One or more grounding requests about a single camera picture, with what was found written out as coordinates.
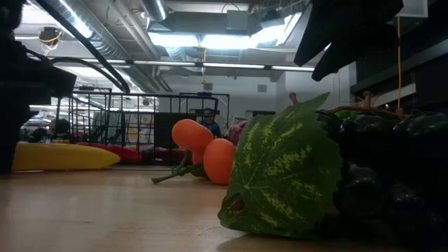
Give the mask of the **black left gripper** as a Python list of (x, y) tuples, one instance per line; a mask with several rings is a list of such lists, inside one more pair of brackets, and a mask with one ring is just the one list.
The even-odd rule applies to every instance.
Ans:
[(70, 97), (77, 76), (48, 60), (31, 59), (28, 49), (0, 31), (0, 172), (12, 170), (21, 126), (30, 119), (29, 105), (52, 92)]

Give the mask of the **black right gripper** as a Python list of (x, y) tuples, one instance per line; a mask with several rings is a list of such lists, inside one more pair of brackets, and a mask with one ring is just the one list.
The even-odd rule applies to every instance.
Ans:
[[(403, 7), (403, 0), (313, 0), (294, 63), (299, 67), (305, 65), (333, 39), (368, 25), (388, 22)], [(399, 45), (396, 34), (355, 35), (336, 40), (316, 65), (311, 78), (319, 82), (352, 62), (367, 56), (391, 53)]]

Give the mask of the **yellow banana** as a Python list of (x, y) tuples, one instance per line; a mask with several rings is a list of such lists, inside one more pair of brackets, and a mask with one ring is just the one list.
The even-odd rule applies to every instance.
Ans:
[(13, 172), (99, 170), (119, 163), (120, 157), (101, 148), (67, 143), (18, 143)]

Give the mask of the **black wire basket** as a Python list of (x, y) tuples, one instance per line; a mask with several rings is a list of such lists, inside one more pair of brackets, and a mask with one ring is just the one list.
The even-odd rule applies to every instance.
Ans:
[(177, 165), (185, 151), (172, 139), (172, 127), (182, 119), (200, 123), (203, 110), (228, 125), (230, 97), (210, 92), (179, 94), (124, 94), (77, 89), (71, 97), (52, 101), (57, 118), (69, 122), (78, 142), (135, 147), (141, 163), (124, 165)]

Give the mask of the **black grape bunch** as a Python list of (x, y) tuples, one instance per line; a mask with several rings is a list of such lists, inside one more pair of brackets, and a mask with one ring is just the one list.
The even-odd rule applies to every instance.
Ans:
[(245, 126), (218, 219), (292, 239), (448, 252), (448, 114), (323, 109), (326, 95)]

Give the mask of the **orange tangerine cluster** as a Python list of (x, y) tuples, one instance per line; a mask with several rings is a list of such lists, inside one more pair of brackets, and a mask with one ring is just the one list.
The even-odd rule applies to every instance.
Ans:
[(205, 176), (217, 185), (229, 184), (236, 154), (232, 142), (214, 137), (205, 126), (191, 119), (176, 122), (171, 137), (177, 146), (185, 150), (185, 156), (171, 174), (153, 178), (154, 184), (185, 174)]

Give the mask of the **person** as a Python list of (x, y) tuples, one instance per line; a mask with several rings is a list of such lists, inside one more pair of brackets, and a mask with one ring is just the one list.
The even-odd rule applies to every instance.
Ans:
[(65, 144), (72, 142), (69, 122), (66, 119), (53, 119), (49, 124), (49, 133), (51, 141), (61, 141)]
[(221, 138), (221, 129), (214, 119), (214, 111), (211, 108), (205, 108), (203, 115), (204, 117), (201, 119), (200, 124), (206, 127), (213, 134), (214, 138)]

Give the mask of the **ceiling light strip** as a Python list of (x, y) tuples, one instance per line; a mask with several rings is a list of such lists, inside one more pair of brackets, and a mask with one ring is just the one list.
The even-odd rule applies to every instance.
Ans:
[(109, 59), (106, 62), (113, 65), (148, 65), (158, 67), (199, 67), (199, 68), (250, 69), (250, 70), (264, 70), (264, 71), (295, 71), (295, 72), (314, 71), (314, 67), (307, 67), (307, 66), (277, 66), (277, 65), (263, 65), (263, 64), (238, 64), (238, 63), (217, 63), (217, 62), (174, 62), (174, 61), (131, 60), (131, 59)]

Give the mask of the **silver ventilation duct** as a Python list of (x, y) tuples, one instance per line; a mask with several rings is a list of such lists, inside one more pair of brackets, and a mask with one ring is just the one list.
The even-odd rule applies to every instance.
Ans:
[[(107, 60), (129, 60), (132, 56), (126, 51), (106, 25), (91, 9), (94, 0), (36, 0), (52, 18), (74, 35), (93, 57), (103, 65)], [(132, 65), (124, 69), (125, 75), (135, 81), (143, 92), (169, 92), (171, 88), (155, 70), (144, 70)]]

